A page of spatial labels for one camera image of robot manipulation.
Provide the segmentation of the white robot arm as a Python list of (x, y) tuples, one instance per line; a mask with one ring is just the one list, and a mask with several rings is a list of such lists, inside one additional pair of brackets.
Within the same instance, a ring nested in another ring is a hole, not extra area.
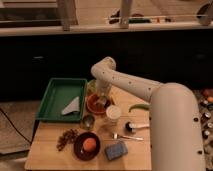
[(94, 64), (91, 74), (103, 87), (114, 85), (150, 104), (152, 171), (206, 171), (199, 107), (189, 88), (118, 72), (111, 57)]

